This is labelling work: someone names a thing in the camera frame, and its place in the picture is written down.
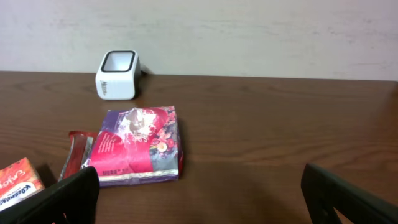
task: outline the purple package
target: purple package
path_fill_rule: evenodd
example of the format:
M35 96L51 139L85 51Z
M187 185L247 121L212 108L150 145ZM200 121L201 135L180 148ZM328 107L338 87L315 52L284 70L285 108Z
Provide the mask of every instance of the purple package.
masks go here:
M101 186L177 180L182 150L174 106L109 110L83 167Z

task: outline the small white device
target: small white device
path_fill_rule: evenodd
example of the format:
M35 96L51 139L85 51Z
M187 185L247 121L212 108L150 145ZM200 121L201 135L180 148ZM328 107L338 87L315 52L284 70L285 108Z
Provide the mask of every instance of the small white device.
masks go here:
M98 96L104 100L130 100L136 94L135 80L141 75L139 57L133 50L105 54L95 76Z

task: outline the orange and white box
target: orange and white box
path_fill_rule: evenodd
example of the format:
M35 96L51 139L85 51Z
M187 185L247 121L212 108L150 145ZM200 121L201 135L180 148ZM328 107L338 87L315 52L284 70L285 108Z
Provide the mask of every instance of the orange and white box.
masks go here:
M26 158L0 170L0 211L44 189Z

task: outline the wood grain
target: wood grain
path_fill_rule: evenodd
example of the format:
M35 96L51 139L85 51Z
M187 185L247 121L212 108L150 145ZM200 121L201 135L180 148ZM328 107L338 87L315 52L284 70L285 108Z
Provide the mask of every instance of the wood grain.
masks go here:
M104 101L93 74L0 77L0 167L28 157L56 177L69 131L98 131L108 109L175 105L182 179L102 189L97 223L310 223L307 162L398 204L396 82L152 75L135 100Z

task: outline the table top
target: table top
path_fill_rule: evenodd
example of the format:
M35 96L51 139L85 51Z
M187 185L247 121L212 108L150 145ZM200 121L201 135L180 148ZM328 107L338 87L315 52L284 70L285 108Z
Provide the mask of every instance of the table top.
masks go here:
M308 162L398 204L396 82L146 75L135 100L104 101L94 74L0 77L0 169L27 157L45 185L69 131L99 131L109 109L176 107L182 178L101 189L96 223L310 223Z

